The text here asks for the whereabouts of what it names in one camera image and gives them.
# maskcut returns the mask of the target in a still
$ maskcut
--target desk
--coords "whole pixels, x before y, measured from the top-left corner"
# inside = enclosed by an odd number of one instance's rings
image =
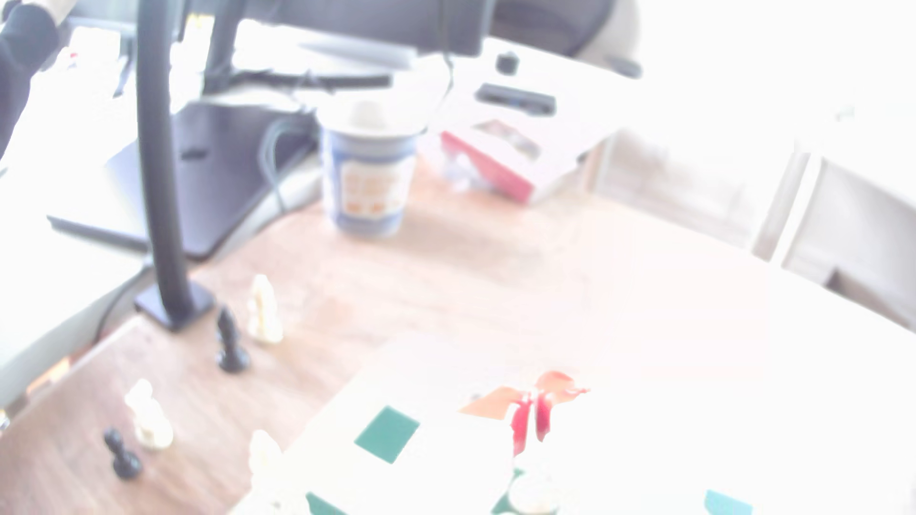
[[[711,389],[731,378],[722,399],[741,401],[731,392],[760,399],[768,384],[757,379],[778,378],[775,399],[788,411],[780,418],[726,403],[736,429],[773,428],[837,470],[860,464],[848,480],[893,478],[858,489],[836,474],[807,478],[815,495],[849,491],[861,501],[877,489],[896,502],[916,477],[916,422],[906,408],[916,336],[737,249],[583,193],[521,208],[453,192],[420,170],[390,239],[344,236],[316,206],[195,279],[243,321],[257,273],[276,287],[282,345],[245,342],[254,365],[228,376],[213,362],[214,313],[177,335],[133,319],[0,439],[0,511],[226,510],[250,485],[252,431],[288,447],[374,349],[412,330],[498,342],[522,365],[575,367],[598,385],[692,378]],[[139,378],[154,385],[175,428],[175,444],[160,454],[138,448],[122,400]],[[860,415],[866,421],[856,423]],[[143,460],[137,481],[112,472],[102,442],[109,425]],[[856,445],[875,432],[867,448]]]

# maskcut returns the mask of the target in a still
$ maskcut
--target red object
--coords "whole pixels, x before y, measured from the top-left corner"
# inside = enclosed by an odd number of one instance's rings
[[[531,394],[526,393],[521,400],[516,401],[518,409],[512,415],[512,444],[515,455],[518,456],[525,450],[525,441],[528,439],[528,418],[531,413]]]
[[[551,431],[551,408],[552,406],[547,401],[547,396],[550,395],[546,391],[542,391],[538,394],[538,406],[536,408],[535,417],[538,425],[538,440],[543,442],[544,436],[547,436],[547,433]]]
[[[552,370],[545,372],[538,378],[535,389],[523,391],[510,387],[499,387],[488,395],[475,400],[460,410],[477,417],[486,417],[502,420],[512,404],[518,405],[512,415],[512,443],[515,455],[520,455],[525,450],[528,440],[528,420],[531,414],[531,404],[535,404],[535,424],[537,426],[538,440],[543,442],[544,437],[551,431],[551,410],[557,404],[563,404],[587,393],[588,388],[576,388],[575,380],[562,372]]]
[[[442,132],[442,144],[450,151],[466,154],[480,175],[510,199],[520,203],[528,203],[530,200],[531,194],[534,193],[534,185],[510,167],[449,131]]]

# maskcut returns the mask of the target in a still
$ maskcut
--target cup lid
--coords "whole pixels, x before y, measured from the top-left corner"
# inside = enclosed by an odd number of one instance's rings
[[[426,126],[416,103],[385,93],[337,94],[318,109],[322,127],[356,137],[413,137]]]

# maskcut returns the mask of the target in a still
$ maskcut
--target black sleeve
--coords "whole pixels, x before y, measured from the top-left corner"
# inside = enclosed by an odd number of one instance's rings
[[[28,86],[58,46],[57,27],[47,11],[19,5],[0,32],[0,158],[28,100]]]

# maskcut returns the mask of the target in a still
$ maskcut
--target white chess piece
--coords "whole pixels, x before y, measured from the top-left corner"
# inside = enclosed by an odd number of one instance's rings
[[[251,435],[248,446],[248,468],[251,469],[251,486],[258,493],[275,494],[271,486],[283,453],[280,446],[266,431],[258,429]]]
[[[509,486],[509,503],[522,515],[551,515],[560,507],[560,494],[540,472],[521,475]]]
[[[175,438],[162,406],[153,399],[153,386],[140,379],[124,396],[127,407],[134,412],[134,430],[140,444],[147,449],[162,450]]]
[[[262,344],[276,345],[283,340],[283,326],[277,309],[274,287],[267,276],[256,275],[248,302],[248,333]]]

